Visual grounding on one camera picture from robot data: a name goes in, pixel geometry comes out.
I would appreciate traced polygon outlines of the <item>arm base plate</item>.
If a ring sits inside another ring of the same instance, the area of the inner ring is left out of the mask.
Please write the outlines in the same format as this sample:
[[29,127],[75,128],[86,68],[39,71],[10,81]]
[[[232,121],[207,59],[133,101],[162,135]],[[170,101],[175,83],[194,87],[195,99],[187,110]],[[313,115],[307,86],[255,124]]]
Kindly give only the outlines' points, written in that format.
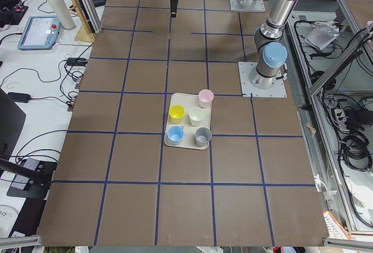
[[253,12],[264,13],[265,3],[264,0],[229,0],[230,10],[233,12]]
[[281,70],[276,76],[264,78],[256,70],[256,62],[239,62],[241,93],[244,97],[286,98],[286,88]]

